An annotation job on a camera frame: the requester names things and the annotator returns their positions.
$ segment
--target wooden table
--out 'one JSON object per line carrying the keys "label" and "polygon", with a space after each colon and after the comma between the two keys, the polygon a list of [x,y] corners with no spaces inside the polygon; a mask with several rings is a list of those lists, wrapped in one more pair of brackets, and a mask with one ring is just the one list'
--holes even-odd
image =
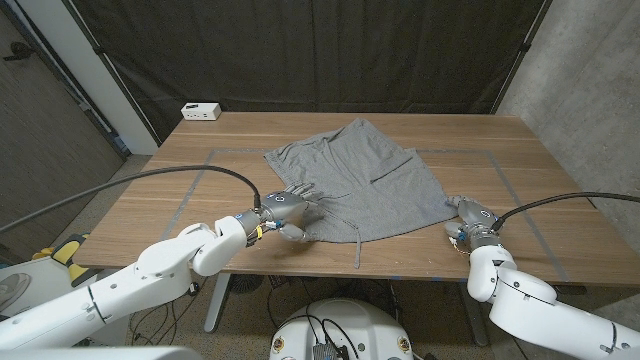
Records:
{"label": "wooden table", "polygon": [[[515,116],[223,113],[214,122],[182,121],[145,170],[212,164],[252,180],[262,194],[283,188],[263,153],[335,130],[356,117],[371,121],[404,148],[416,148],[449,195],[465,194],[502,214],[548,196],[580,191],[522,120]],[[184,227],[240,213],[252,205],[242,182],[212,172],[134,181],[74,256],[88,267],[117,268]],[[511,217],[504,246],[524,272],[551,283],[640,285],[640,257],[586,199]],[[224,272],[458,281],[468,256],[442,224],[362,245],[295,244],[268,233],[238,253]]]}

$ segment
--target wooden surface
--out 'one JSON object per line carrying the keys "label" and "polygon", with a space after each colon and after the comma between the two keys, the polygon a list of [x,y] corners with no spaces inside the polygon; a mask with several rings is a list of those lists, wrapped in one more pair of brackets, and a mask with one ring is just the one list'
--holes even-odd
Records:
{"label": "wooden surface", "polygon": [[[337,129],[358,116],[400,146],[418,149],[447,194],[472,196],[498,214],[514,208],[515,198],[527,203],[580,190],[513,116],[223,113],[216,122],[180,123],[145,169],[203,164],[210,158],[210,164],[245,175],[267,194],[283,183],[262,158],[265,149]],[[74,261],[124,267],[163,233],[174,237],[192,223],[212,225],[251,206],[246,185],[219,173],[204,173],[185,200],[197,175],[177,173],[132,183]],[[501,235],[519,269],[546,281],[640,285],[640,257],[586,199],[515,215]],[[359,269],[353,266],[355,248],[295,244],[268,233],[238,253],[226,271],[450,281],[468,277],[468,256],[453,249],[442,224],[364,243]]]}
{"label": "wooden surface", "polygon": [[[0,56],[25,42],[0,11]],[[33,54],[0,60],[0,224],[97,186],[122,159],[63,85]],[[20,263],[48,247],[91,197],[0,235],[0,262]]]}

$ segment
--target table leg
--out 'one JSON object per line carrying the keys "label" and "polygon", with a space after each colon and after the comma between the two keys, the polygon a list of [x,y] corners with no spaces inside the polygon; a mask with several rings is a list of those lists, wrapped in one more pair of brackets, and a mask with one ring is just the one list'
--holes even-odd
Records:
{"label": "table leg", "polygon": [[231,274],[218,273],[216,286],[213,288],[213,295],[211,296],[211,303],[209,304],[209,311],[207,312],[207,319],[204,321],[204,331],[208,333],[212,333],[218,329],[222,311],[224,310],[224,305],[227,302],[227,296],[229,295],[229,289],[231,287],[230,280]]}
{"label": "table leg", "polygon": [[467,284],[460,283],[460,296],[462,297],[462,303],[467,312],[467,318],[471,325],[471,332],[473,333],[473,341],[478,346],[489,345],[489,337],[487,336],[487,328],[484,325],[482,319],[482,310],[480,309],[480,303],[476,299],[472,298],[467,291]]}

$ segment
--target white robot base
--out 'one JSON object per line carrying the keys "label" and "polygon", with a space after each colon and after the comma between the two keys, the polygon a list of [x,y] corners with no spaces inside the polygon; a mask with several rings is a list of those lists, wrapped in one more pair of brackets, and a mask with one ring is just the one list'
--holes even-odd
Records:
{"label": "white robot base", "polygon": [[320,344],[333,347],[318,320],[306,317],[306,314],[320,321],[330,319],[344,330],[353,347],[335,324],[329,320],[324,322],[335,345],[338,348],[346,346],[349,359],[413,359],[407,332],[396,320],[371,304],[344,298],[317,301],[291,315],[273,336],[269,359],[313,359],[316,345],[313,330]]}

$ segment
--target door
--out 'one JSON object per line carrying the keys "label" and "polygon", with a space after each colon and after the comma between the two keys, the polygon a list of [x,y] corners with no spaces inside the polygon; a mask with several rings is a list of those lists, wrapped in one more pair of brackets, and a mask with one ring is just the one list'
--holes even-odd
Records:
{"label": "door", "polygon": [[[0,12],[0,57],[26,41]],[[33,54],[0,59],[0,224],[107,181],[122,165],[80,107]],[[91,197],[0,234],[0,262],[49,246]]]}

